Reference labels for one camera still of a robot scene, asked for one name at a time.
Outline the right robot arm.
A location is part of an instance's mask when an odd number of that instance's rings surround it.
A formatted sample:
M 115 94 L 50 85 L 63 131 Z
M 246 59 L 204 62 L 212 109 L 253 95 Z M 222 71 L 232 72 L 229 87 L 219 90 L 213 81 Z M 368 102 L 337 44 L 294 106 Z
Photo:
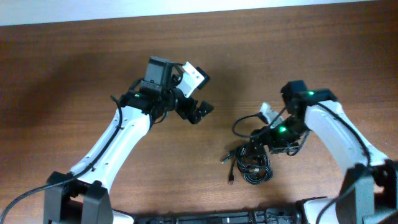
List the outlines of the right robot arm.
M 397 223 L 397 161 L 376 149 L 345 114 L 327 88 L 309 90 L 304 81 L 288 82 L 280 91 L 285 110 L 263 104 L 259 112 L 267 126 L 252 132 L 249 152 L 294 154 L 297 141 L 314 133 L 344 174 L 338 196 L 298 203 L 302 223 Z

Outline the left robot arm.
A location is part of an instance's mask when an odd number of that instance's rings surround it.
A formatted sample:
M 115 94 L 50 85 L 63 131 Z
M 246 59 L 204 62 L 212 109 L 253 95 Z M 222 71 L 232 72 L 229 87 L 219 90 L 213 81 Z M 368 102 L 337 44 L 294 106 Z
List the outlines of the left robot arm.
M 214 109 L 192 97 L 210 77 L 189 62 L 151 57 L 146 74 L 115 101 L 113 120 L 90 151 L 67 174 L 53 172 L 44 196 L 44 223 L 134 223 L 112 208 L 112 184 L 135 145 L 175 111 L 191 124 Z

